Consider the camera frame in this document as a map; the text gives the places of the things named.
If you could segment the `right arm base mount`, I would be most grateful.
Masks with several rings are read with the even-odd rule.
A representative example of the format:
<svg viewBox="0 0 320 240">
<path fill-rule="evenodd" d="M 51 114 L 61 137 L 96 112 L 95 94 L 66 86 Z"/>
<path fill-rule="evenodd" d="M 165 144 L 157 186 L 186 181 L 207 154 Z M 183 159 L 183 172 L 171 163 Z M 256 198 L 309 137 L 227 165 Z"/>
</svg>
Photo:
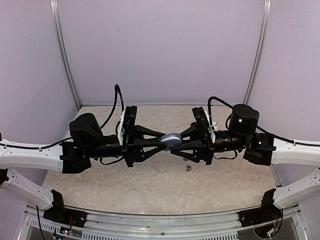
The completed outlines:
<svg viewBox="0 0 320 240">
<path fill-rule="evenodd" d="M 259 207 L 242 210 L 238 213 L 242 227 L 263 224 L 253 228 L 255 235 L 262 240 L 271 240 L 280 231 L 283 224 L 284 212 L 274 205 L 275 191 L 275 188 L 266 191 Z"/>
</svg>

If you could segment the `grey oval charging case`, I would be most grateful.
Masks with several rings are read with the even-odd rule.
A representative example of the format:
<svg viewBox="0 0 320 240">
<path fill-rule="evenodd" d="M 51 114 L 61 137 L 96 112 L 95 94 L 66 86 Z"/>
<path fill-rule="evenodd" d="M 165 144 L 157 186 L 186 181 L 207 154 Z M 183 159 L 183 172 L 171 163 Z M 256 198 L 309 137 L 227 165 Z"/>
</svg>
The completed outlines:
<svg viewBox="0 0 320 240">
<path fill-rule="evenodd" d="M 173 148 L 183 144 L 183 138 L 179 133 L 168 133 L 159 138 L 159 142 L 166 144 L 165 151 L 170 151 Z"/>
</svg>

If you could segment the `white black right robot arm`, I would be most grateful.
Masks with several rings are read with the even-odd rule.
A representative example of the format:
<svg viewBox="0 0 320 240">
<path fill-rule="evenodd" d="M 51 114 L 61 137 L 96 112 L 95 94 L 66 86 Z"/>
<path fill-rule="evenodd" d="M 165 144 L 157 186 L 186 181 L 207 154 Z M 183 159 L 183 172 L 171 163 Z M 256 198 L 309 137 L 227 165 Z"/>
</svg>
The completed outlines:
<svg viewBox="0 0 320 240">
<path fill-rule="evenodd" d="M 232 106 L 227 119 L 227 130 L 217 130 L 212 112 L 195 107 L 195 122 L 181 133 L 188 140 L 171 147 L 173 155 L 195 163 L 203 160 L 212 163 L 215 153 L 244 151 L 243 158 L 255 165 L 271 166 L 293 164 L 315 167 L 306 177 L 287 186 L 273 188 L 264 193 L 256 218 L 266 222 L 276 209 L 291 207 L 295 202 L 320 192 L 320 144 L 318 142 L 285 139 L 258 129 L 259 112 L 245 104 Z"/>
</svg>

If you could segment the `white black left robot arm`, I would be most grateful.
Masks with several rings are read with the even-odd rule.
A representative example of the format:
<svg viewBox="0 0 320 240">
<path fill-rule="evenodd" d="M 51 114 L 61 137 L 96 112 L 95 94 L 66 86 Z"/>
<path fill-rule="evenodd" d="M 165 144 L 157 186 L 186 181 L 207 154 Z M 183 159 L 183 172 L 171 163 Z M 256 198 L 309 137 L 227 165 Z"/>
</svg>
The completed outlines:
<svg viewBox="0 0 320 240">
<path fill-rule="evenodd" d="M 135 125 L 135 115 L 122 115 L 117 134 L 104 135 L 96 117 L 84 113 L 69 124 L 67 141 L 38 144 L 0 141 L 0 187 L 34 203 L 63 223 L 70 218 L 63 196 L 45 189 L 18 173 L 18 168 L 79 174 L 91 168 L 91 160 L 124 159 L 129 167 L 167 148 L 163 133 Z"/>
</svg>

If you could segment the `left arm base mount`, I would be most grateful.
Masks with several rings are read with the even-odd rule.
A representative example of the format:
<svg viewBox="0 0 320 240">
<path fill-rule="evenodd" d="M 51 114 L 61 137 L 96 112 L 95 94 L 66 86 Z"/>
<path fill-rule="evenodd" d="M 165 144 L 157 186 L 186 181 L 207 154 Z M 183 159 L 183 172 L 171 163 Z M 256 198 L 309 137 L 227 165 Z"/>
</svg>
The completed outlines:
<svg viewBox="0 0 320 240">
<path fill-rule="evenodd" d="M 70 227 L 84 228 L 88 213 L 65 207 L 62 194 L 56 190 L 51 190 L 51 193 L 52 206 L 44 211 L 43 218 Z"/>
</svg>

